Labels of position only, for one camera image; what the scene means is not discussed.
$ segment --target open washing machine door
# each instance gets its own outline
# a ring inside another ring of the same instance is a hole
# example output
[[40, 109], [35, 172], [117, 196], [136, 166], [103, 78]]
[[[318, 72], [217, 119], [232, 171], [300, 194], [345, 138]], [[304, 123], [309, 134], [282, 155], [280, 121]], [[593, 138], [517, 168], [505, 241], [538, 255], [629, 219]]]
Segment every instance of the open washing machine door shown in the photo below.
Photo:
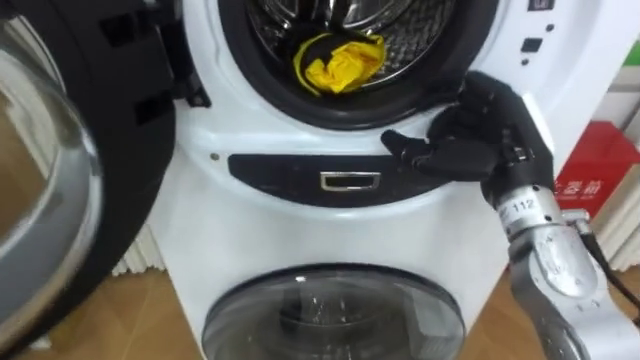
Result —
[[111, 272], [153, 205], [174, 99], [206, 105], [173, 2], [0, 2], [0, 358]]

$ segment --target wooden floor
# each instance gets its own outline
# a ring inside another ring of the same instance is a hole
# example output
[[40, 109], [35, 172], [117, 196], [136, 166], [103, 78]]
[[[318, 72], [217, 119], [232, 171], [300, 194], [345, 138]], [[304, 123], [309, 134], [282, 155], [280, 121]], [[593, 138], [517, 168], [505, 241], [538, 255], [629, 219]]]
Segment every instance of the wooden floor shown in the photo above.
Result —
[[[640, 293], [639, 268], [622, 278]], [[629, 316], [634, 315], [619, 294], [614, 292], [614, 297]], [[201, 359], [171, 282], [160, 272], [108, 279], [70, 322], [74, 325], [63, 324], [53, 332], [54, 350], [30, 351], [18, 360]], [[537, 341], [503, 277], [459, 359], [544, 359]]]

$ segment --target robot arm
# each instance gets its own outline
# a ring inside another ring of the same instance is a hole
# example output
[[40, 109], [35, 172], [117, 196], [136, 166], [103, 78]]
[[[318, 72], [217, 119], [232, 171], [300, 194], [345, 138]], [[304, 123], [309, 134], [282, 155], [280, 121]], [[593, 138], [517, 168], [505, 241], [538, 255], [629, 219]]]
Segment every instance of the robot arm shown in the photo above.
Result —
[[581, 238], [593, 238], [585, 212], [563, 216], [558, 207], [553, 157], [523, 99], [470, 73], [458, 104], [434, 120], [427, 137], [387, 131], [382, 142], [421, 173], [481, 182], [510, 242], [512, 292], [547, 358], [640, 359], [640, 332], [613, 303], [608, 273]]

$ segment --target red box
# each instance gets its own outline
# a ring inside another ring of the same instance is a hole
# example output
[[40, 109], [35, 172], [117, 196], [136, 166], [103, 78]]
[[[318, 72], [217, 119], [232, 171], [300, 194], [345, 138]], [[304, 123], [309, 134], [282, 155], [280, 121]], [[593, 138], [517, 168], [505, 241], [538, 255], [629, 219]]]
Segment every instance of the red box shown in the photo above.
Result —
[[586, 209], [594, 217], [640, 154], [608, 121], [587, 126], [556, 179], [556, 199], [562, 209]]

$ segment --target cable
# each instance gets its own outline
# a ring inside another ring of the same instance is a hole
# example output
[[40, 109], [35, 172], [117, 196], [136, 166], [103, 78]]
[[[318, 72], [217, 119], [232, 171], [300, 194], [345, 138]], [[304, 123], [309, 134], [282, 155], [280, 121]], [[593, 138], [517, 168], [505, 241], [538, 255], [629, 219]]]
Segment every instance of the cable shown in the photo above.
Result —
[[602, 249], [600, 249], [600, 245], [598, 244], [598, 240], [593, 233], [590, 234], [580, 234], [580, 238], [584, 243], [584, 246], [587, 248], [591, 256], [596, 260], [596, 262], [602, 268], [607, 280], [613, 285], [630, 303], [632, 303], [635, 308], [638, 310], [638, 317], [633, 320], [633, 323], [640, 328], [640, 299], [636, 295], [634, 295], [616, 276], [616, 274], [609, 266], [607, 259], [602, 253]]

